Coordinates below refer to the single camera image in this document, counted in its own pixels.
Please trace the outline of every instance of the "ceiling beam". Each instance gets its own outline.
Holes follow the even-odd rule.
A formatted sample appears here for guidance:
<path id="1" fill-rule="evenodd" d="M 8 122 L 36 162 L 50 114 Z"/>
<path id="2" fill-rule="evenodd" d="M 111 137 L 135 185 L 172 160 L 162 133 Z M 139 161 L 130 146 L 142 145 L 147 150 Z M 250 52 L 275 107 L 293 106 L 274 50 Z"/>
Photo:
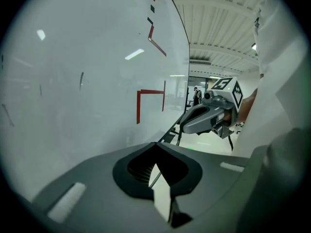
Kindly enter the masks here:
<path id="1" fill-rule="evenodd" d="M 194 72 L 194 71 L 191 71 L 189 72 L 189 76 L 191 77 L 198 77 L 198 78 L 209 78 L 210 76 L 212 76 L 211 74 L 209 73 L 203 73 L 203 72 Z"/>
<path id="2" fill-rule="evenodd" d="M 205 51 L 205 52 L 217 52 L 217 53 L 223 53 L 227 55 L 231 55 L 233 57 L 236 57 L 238 59 L 244 59 L 248 62 L 255 64 L 258 66 L 258 60 L 254 59 L 244 53 L 236 52 L 234 50 L 215 47 L 215 46 L 206 46 L 206 45 L 198 45 L 198 44 L 190 44 L 190 50 L 198 50 L 198 51 Z"/>
<path id="3" fill-rule="evenodd" d="M 200 69 L 200 71 L 203 71 L 203 70 L 206 71 L 207 68 L 233 73 L 233 74 L 238 75 L 238 76 L 243 74 L 243 72 L 241 72 L 241 71 L 232 70 L 232 69 L 227 68 L 227 67 L 217 67 L 214 65 L 203 65 L 203 64 L 190 64 L 190 70 Z"/>
<path id="4" fill-rule="evenodd" d="M 254 20 L 255 14 L 244 6 L 225 0 L 173 0 L 176 5 L 202 5 L 229 10 Z"/>

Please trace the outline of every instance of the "ceiling light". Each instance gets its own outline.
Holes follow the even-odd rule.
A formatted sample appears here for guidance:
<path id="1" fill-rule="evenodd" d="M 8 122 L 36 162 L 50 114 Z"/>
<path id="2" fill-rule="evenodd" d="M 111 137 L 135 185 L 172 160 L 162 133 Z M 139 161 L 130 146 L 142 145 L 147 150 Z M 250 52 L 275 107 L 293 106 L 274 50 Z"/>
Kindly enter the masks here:
<path id="1" fill-rule="evenodd" d="M 135 57 L 136 55 L 138 55 L 138 54 L 140 54 L 140 53 L 142 53 L 142 52 L 144 52 L 143 49 L 138 49 L 138 50 L 136 50 L 135 52 L 131 53 L 130 55 L 126 56 L 125 59 L 126 59 L 126 60 L 130 60 L 130 59 L 132 59 L 133 57 Z"/>
<path id="2" fill-rule="evenodd" d="M 38 34 L 40 40 L 43 41 L 45 38 L 45 33 L 43 32 L 43 30 L 42 29 L 37 30 L 37 34 Z"/>

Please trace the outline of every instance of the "ceiling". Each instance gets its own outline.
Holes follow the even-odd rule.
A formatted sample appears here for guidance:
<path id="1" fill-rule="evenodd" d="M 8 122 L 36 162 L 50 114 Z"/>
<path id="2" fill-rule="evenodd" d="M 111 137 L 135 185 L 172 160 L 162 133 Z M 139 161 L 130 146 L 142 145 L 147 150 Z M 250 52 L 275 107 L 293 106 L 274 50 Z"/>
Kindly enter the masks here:
<path id="1" fill-rule="evenodd" d="M 173 1 L 190 43 L 190 76 L 229 77 L 258 70 L 252 45 L 259 0 Z M 192 64 L 194 60 L 205 62 Z"/>

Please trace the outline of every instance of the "hand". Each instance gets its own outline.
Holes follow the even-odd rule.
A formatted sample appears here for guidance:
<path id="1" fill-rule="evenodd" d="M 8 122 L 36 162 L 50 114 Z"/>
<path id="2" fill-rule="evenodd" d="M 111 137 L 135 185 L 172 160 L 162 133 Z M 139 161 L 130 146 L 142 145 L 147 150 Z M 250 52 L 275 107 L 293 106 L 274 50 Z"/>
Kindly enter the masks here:
<path id="1" fill-rule="evenodd" d="M 223 121 L 231 122 L 231 110 L 226 110 L 224 114 Z"/>

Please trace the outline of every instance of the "red marking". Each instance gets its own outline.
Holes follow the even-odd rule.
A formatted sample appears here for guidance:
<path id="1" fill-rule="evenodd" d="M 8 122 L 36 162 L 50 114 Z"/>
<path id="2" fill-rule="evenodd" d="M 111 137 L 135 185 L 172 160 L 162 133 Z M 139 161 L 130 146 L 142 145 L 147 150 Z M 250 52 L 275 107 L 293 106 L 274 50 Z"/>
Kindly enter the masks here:
<path id="1" fill-rule="evenodd" d="M 140 124 L 140 97 L 142 94 L 163 94 L 162 111 L 164 111 L 165 85 L 166 85 L 166 81 L 164 81 L 164 90 L 163 91 L 157 91 L 157 90 L 140 90 L 140 91 L 137 91 L 136 124 Z"/>
<path id="2" fill-rule="evenodd" d="M 141 94 L 164 94 L 164 91 L 156 91 L 156 90 L 140 90 Z"/>
<path id="3" fill-rule="evenodd" d="M 159 50 L 166 56 L 166 52 L 163 51 L 163 49 L 162 49 L 157 43 L 155 43 L 155 41 L 152 39 L 152 34 L 153 34 L 153 32 L 154 32 L 154 26 L 151 25 L 151 29 L 150 29 L 150 32 L 149 32 L 148 40 L 149 40 L 152 44 L 154 44 L 155 47 L 156 47 L 157 49 L 159 49 Z"/>
<path id="4" fill-rule="evenodd" d="M 136 124 L 140 123 L 140 91 L 137 91 Z"/>
<path id="5" fill-rule="evenodd" d="M 162 104 L 162 111 L 164 111 L 165 85 L 166 85 L 166 81 L 164 81 L 164 93 L 163 93 L 163 104 Z"/>

